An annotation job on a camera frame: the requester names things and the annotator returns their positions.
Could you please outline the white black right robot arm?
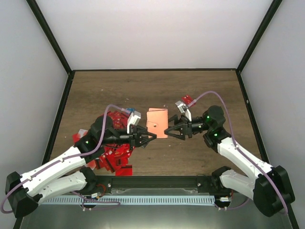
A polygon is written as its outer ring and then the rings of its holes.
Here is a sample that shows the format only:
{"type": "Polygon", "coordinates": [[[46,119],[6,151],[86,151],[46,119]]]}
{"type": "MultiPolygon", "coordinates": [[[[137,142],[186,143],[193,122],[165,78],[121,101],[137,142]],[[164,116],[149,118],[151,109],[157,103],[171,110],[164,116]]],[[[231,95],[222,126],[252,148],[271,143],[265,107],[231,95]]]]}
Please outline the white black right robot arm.
{"type": "Polygon", "coordinates": [[[178,101],[175,104],[181,116],[169,118],[174,125],[165,134],[181,140],[203,133],[206,145],[234,163],[243,175],[229,167],[213,173],[212,188],[217,192],[232,189],[252,200],[257,209],[271,217],[295,201],[295,195],[287,171],[274,167],[257,158],[234,139],[224,128],[226,121],[222,107],[210,106],[202,116],[191,117],[189,107],[178,101]]]}

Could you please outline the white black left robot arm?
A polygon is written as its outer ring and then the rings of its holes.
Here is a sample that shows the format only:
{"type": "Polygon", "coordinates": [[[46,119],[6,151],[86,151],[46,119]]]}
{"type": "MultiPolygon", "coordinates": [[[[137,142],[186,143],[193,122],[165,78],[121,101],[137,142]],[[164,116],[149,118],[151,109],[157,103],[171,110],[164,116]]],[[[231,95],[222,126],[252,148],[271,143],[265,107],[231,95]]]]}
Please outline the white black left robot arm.
{"type": "Polygon", "coordinates": [[[114,129],[112,119],[102,115],[87,134],[55,159],[23,174],[9,174],[0,210],[20,218],[32,213],[46,200],[62,194],[91,193],[97,188],[98,179],[87,164],[105,154],[105,145],[128,144],[134,149],[145,147],[156,138],[156,134],[137,124],[114,129]]]}

